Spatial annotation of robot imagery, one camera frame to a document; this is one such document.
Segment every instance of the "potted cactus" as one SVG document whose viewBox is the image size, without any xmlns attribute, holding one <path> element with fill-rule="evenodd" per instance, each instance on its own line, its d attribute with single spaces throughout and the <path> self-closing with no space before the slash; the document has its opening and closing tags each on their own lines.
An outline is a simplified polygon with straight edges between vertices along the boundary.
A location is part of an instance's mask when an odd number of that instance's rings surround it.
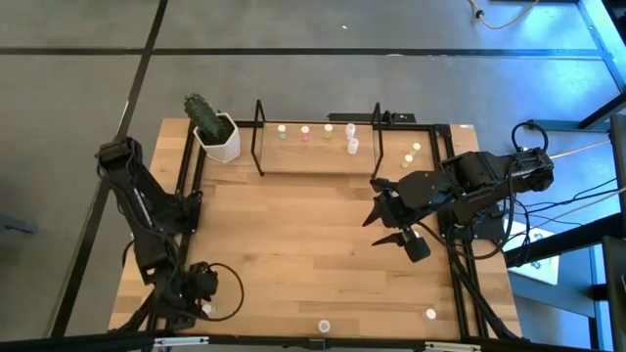
<svg viewBox="0 0 626 352">
<path fill-rule="evenodd" d="M 194 135 L 206 156 L 226 163 L 240 155 L 239 128 L 228 113 L 215 113 L 198 93 L 185 97 L 185 112 L 196 124 Z"/>
</svg>

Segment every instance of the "wooden table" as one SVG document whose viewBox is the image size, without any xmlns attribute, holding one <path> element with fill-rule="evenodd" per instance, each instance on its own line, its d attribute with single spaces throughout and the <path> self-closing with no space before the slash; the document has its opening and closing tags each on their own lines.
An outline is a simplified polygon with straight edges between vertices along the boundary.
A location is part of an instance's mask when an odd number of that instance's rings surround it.
<svg viewBox="0 0 626 352">
<path fill-rule="evenodd" d="M 167 118 L 156 142 L 151 172 L 173 192 L 189 120 Z M 476 151 L 472 126 L 451 126 L 455 153 Z M 368 175 L 266 174 L 259 176 L 249 153 L 252 129 L 240 129 L 242 155 L 228 164 L 208 159 L 202 173 L 203 205 L 187 263 L 232 266 L 246 287 L 246 302 L 233 319 L 196 323 L 186 332 L 261 336 L 316 336 L 317 324 L 331 322 L 332 337 L 460 338 L 445 249 L 425 231 L 432 254 L 413 264 L 395 245 L 372 247 L 390 234 L 380 221 L 363 228 L 374 192 Z M 398 179 L 413 170 L 432 170 L 425 132 L 384 131 L 379 177 Z M 413 143 L 422 150 L 408 169 L 400 163 Z M 192 160 L 198 147 L 194 148 Z M 191 183 L 193 166 L 188 182 Z M 437 228 L 435 216 L 425 222 Z M 476 254 L 493 249 L 479 241 Z M 110 327 L 127 321 L 152 290 L 144 286 L 132 251 L 119 285 Z M 513 332 L 520 334 L 513 294 L 502 256 L 477 261 L 482 293 Z M 215 317 L 240 299 L 228 272 L 219 271 Z M 476 335 L 466 293 L 470 332 Z M 435 321 L 422 312 L 434 308 Z"/>
</svg>

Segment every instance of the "white pot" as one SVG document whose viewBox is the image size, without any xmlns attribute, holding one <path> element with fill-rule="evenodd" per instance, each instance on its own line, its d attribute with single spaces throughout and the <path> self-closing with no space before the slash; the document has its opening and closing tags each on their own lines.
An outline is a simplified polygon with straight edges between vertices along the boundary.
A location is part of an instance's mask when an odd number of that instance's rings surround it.
<svg viewBox="0 0 626 352">
<path fill-rule="evenodd" d="M 228 121 L 235 128 L 231 137 L 226 141 L 226 143 L 216 146 L 207 146 L 202 142 L 200 138 L 198 127 L 194 128 L 194 135 L 196 135 L 196 139 L 206 152 L 206 156 L 220 161 L 220 162 L 230 162 L 233 159 L 237 158 L 242 152 L 242 139 L 239 136 L 239 128 L 237 128 L 237 124 L 233 121 L 231 116 L 226 112 L 219 112 L 216 114 L 217 117 L 226 117 Z"/>
</svg>

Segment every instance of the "cactus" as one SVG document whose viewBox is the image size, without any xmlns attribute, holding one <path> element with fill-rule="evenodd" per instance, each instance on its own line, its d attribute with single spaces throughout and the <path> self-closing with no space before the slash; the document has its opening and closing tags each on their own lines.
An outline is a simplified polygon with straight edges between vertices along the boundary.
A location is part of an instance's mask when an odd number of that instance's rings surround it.
<svg viewBox="0 0 626 352">
<path fill-rule="evenodd" d="M 206 145 L 224 144 L 233 132 L 234 128 L 230 122 L 217 117 L 206 100 L 198 93 L 185 96 L 185 112 L 202 132 Z"/>
</svg>

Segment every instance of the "small bottle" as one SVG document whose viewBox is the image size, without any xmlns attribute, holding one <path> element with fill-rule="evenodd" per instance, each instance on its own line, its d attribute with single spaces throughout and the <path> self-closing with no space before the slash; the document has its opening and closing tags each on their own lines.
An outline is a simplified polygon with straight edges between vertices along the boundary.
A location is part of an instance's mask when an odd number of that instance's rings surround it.
<svg viewBox="0 0 626 352">
<path fill-rule="evenodd" d="M 409 167 L 409 164 L 413 162 L 413 157 L 410 155 L 404 155 L 404 160 L 402 160 L 402 168 Z"/>
<path fill-rule="evenodd" d="M 302 141 L 308 142 L 309 141 L 309 126 L 302 126 L 300 130 L 302 131 Z"/>
<path fill-rule="evenodd" d="M 286 140 L 286 138 L 287 138 L 287 126 L 286 125 L 278 125 L 278 133 L 279 133 L 279 137 L 282 140 Z"/>
<path fill-rule="evenodd" d="M 411 149 L 411 151 L 409 152 L 409 155 L 410 155 L 410 156 L 415 156 L 415 155 L 416 155 L 416 154 L 420 151 L 420 149 L 421 149 L 421 148 L 422 148 L 422 145 L 421 145 L 421 144 L 419 144 L 419 143 L 414 143 L 414 144 L 413 144 L 413 148 L 412 148 L 412 149 Z"/>
<path fill-rule="evenodd" d="M 355 155 L 359 150 L 359 140 L 356 138 L 352 138 L 348 141 L 348 153 L 351 155 Z"/>
<path fill-rule="evenodd" d="M 320 333 L 329 333 L 331 331 L 331 323 L 327 320 L 321 320 L 320 323 L 317 324 L 317 330 Z"/>
<path fill-rule="evenodd" d="M 356 126 L 354 125 L 354 123 L 348 123 L 347 125 L 345 125 L 345 139 L 346 140 L 351 140 L 352 138 L 354 138 L 354 133 L 356 132 Z"/>
<path fill-rule="evenodd" d="M 432 308 L 426 309 L 422 312 L 422 318 L 433 321 L 437 319 L 437 312 L 435 312 Z"/>
<path fill-rule="evenodd" d="M 324 138 L 331 139 L 333 137 L 333 126 L 328 123 L 324 125 Z"/>
</svg>

